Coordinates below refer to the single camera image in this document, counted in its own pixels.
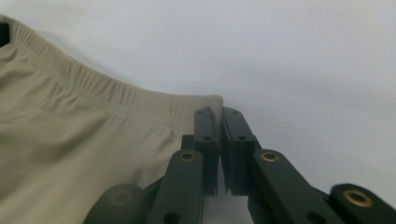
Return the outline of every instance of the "white surface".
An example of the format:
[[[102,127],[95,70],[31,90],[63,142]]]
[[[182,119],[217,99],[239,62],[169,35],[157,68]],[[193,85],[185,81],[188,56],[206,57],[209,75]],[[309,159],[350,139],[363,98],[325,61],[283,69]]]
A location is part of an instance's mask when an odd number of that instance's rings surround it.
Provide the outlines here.
[[[396,2],[1,0],[77,60],[154,91],[222,95],[264,147],[326,192],[396,207]],[[204,223],[252,223],[246,199]]]

